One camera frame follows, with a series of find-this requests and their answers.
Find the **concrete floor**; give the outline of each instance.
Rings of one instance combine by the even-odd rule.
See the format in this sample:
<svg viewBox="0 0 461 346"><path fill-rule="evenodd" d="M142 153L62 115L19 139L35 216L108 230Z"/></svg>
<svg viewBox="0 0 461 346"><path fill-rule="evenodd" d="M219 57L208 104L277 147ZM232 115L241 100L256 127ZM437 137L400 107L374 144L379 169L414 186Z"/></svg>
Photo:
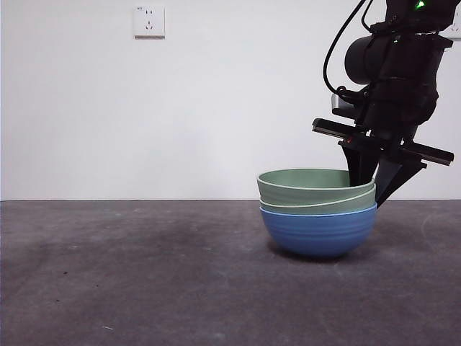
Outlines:
<svg viewBox="0 0 461 346"><path fill-rule="evenodd" d="M461 345L461 201L312 261L255 201L2 203L2 346Z"/></svg>

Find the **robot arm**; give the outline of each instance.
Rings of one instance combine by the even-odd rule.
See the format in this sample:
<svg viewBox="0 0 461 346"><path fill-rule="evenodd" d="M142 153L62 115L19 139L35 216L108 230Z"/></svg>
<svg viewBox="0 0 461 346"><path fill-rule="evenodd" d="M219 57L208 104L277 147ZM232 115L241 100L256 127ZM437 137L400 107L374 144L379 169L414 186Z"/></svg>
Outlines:
<svg viewBox="0 0 461 346"><path fill-rule="evenodd" d="M358 92L343 86L334 89L326 67L341 33L365 0L357 5L328 52L324 76L334 92L333 114L353 119L355 126L316 119L313 130L341 139L352 185L369 182L377 169L378 205L425 169L422 161L448 166L455 159L454 154L414 143L413 138L436 108L437 70L444 50L453 44L439 32L453 23L460 2L387 0L384 22L368 28L363 17L371 35L356 40L345 60L349 78L364 85Z"/></svg>

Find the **bowl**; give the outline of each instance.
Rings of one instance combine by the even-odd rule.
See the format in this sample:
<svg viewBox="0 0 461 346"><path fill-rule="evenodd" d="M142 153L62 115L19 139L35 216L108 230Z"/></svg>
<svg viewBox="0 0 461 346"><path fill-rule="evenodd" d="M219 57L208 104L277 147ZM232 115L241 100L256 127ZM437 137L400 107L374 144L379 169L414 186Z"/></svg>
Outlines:
<svg viewBox="0 0 461 346"><path fill-rule="evenodd" d="M271 237L283 249L309 257L339 257L361 245L375 224L377 206L352 213L287 215L261 208Z"/></svg>
<svg viewBox="0 0 461 346"><path fill-rule="evenodd" d="M273 205L316 205L363 195L375 186L349 186L348 171L337 169L284 169L258 177L261 199Z"/></svg>
<svg viewBox="0 0 461 346"><path fill-rule="evenodd" d="M261 207L266 211L279 214L294 215L323 215L340 214L352 211L364 210L375 204L376 186L361 195L338 200L336 202L312 204L312 205L275 205L260 200Z"/></svg>

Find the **wall outlet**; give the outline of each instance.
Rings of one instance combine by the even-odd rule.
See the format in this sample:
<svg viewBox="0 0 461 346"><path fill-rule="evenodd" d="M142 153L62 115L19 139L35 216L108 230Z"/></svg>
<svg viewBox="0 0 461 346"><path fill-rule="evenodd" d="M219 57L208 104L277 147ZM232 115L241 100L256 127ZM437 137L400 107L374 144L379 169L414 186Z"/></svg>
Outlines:
<svg viewBox="0 0 461 346"><path fill-rule="evenodd" d="M135 38L165 38L165 7L139 6L133 11Z"/></svg>
<svg viewBox="0 0 461 346"><path fill-rule="evenodd" d="M455 20L446 30L440 32L440 35L446 38L461 39L461 6L456 8Z"/></svg>

